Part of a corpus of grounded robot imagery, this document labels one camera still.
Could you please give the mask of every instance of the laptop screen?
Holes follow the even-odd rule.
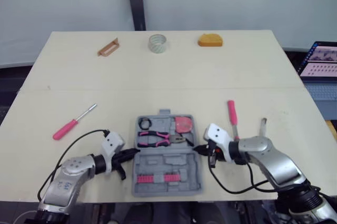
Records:
[[[315,42],[298,72],[305,80],[336,80],[337,43]]]

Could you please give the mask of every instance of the gray plastic tool case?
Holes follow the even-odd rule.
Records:
[[[202,191],[201,163],[200,157],[193,147],[187,142],[170,144],[159,147],[138,147],[137,144],[153,144],[163,140],[156,136],[138,136],[138,132],[143,132],[138,121],[140,118],[149,118],[152,122],[148,130],[168,132],[171,135],[177,134],[175,131],[174,117],[183,116],[191,118],[193,122],[192,130],[189,133],[181,134],[197,145],[195,122],[191,115],[171,115],[170,110],[160,110],[159,115],[139,116],[136,121],[135,147],[141,152],[134,158],[132,193],[136,197],[151,196],[190,196],[199,194]],[[179,174],[180,181],[165,182],[164,175]],[[138,183],[138,176],[152,175],[153,182]]]

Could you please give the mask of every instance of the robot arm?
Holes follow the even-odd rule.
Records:
[[[291,216],[300,223],[311,224],[326,220],[337,223],[337,213],[325,198],[319,196],[302,171],[286,154],[278,151],[264,136],[233,141],[228,133],[210,124],[204,138],[208,151],[215,153],[218,146],[227,162],[256,164],[278,193],[278,199],[289,208]]]
[[[25,223],[66,223],[85,182],[97,174],[110,173],[113,170],[118,171],[122,180],[125,179],[121,163],[133,159],[139,150],[120,151],[123,146],[124,141],[119,134],[111,132],[102,143],[101,155],[75,157],[64,162],[41,199],[34,220],[26,220]]]

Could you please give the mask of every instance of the laptop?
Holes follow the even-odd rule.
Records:
[[[337,42],[316,41],[297,69],[325,120],[337,120]]]

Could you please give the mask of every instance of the copper bracket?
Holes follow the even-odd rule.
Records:
[[[117,50],[119,48],[120,44],[118,43],[118,38],[116,38],[115,40],[113,40],[111,43],[109,43],[108,45],[106,45],[104,48],[100,49],[97,54],[99,56],[108,56],[110,55],[112,52],[114,52],[115,50]]]

